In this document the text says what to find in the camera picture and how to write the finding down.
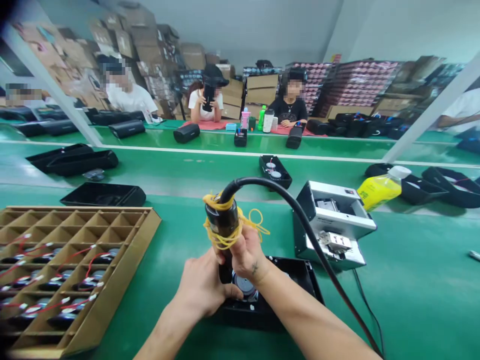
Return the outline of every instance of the green bottle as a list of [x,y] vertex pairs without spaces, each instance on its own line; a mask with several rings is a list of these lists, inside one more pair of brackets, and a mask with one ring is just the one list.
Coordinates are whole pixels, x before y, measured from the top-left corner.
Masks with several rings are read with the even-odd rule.
[[257,126],[258,131],[263,131],[264,129],[265,110],[267,110],[267,107],[263,105],[260,110],[260,115],[258,116],[258,126]]

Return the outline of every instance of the pink bottle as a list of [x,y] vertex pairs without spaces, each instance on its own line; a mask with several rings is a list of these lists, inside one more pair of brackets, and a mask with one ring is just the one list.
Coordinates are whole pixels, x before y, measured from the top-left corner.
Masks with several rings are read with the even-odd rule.
[[249,116],[250,116],[250,111],[247,107],[243,109],[241,112],[241,123],[240,127],[242,129],[248,129],[249,128]]

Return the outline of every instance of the red mat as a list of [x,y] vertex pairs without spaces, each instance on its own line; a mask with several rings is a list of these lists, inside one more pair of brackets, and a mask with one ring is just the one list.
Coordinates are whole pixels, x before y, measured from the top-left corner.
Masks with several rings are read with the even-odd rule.
[[[184,123],[181,128],[184,126],[187,126],[188,124],[191,124],[191,121],[187,121]],[[200,130],[222,130],[225,129],[225,126],[227,125],[228,121],[199,121],[198,122],[198,127]]]
[[[288,135],[290,134],[291,127],[283,127],[283,126],[278,126],[276,130],[272,130],[271,132],[274,134],[280,134],[280,135]],[[317,137],[322,137],[322,138],[328,138],[327,135],[315,135],[313,132],[311,132],[308,129],[303,130],[303,136],[317,136]]]

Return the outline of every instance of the hand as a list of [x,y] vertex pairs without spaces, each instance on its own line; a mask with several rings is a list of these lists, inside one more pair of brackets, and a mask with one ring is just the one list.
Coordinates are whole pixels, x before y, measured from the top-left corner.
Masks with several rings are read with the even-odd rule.
[[[224,255],[214,247],[219,264],[225,263]],[[259,233],[253,227],[243,225],[241,235],[230,247],[231,264],[235,273],[242,278],[258,284],[269,271],[270,261],[264,255],[260,246]]]
[[210,248],[203,256],[185,262],[172,303],[184,311],[194,312],[201,319],[213,315],[226,298],[241,300],[243,297],[236,285],[220,282],[219,265]]
[[196,103],[200,104],[200,106],[202,106],[203,104],[207,103],[207,99],[204,98],[203,96],[199,96],[198,99],[196,100]]
[[283,126],[284,128],[292,128],[294,125],[295,125],[295,122],[291,122],[291,121],[288,121],[288,120],[283,120],[280,123],[280,126]]

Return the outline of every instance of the metal frame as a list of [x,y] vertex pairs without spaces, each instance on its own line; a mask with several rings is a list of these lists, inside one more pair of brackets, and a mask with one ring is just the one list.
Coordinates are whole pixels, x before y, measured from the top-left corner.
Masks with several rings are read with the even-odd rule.
[[382,162],[393,163],[397,160],[478,77],[480,77],[480,51],[383,156]]
[[85,137],[85,139],[94,147],[103,147],[98,133],[87,124],[85,120],[86,116],[83,113],[83,110],[78,110],[74,107],[72,101],[67,95],[64,94],[64,91],[52,79],[47,69],[35,56],[18,32],[10,24],[5,24],[1,37],[15,53],[15,55],[21,59],[33,76],[43,83],[44,89],[47,90],[55,99],[56,103],[65,112],[68,118]]

